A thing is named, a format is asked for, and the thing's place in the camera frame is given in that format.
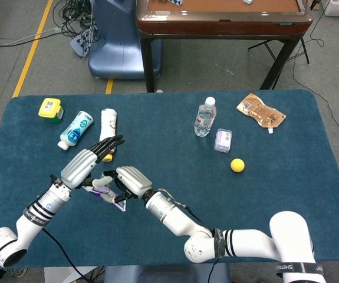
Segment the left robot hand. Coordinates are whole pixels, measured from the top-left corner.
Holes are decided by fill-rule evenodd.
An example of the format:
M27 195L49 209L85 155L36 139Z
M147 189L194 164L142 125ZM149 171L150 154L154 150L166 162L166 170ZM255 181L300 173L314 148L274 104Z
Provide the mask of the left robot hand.
M80 151L60 173L60 177L50 175L52 184L66 185L69 189L78 189L84 181L89 179L91 172L108 155L111 149L123 144L123 135L105 138L91 146L89 149Z

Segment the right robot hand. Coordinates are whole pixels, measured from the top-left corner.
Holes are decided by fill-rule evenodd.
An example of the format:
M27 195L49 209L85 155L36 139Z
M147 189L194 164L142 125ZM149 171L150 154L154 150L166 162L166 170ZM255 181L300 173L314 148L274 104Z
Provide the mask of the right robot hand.
M142 172L133 166L122 166L116 170L104 171L100 179L92 181L93 187L106 186L114 181L123 194L113 197L113 203L135 198L141 199L146 204L156 193L152 189L152 182Z

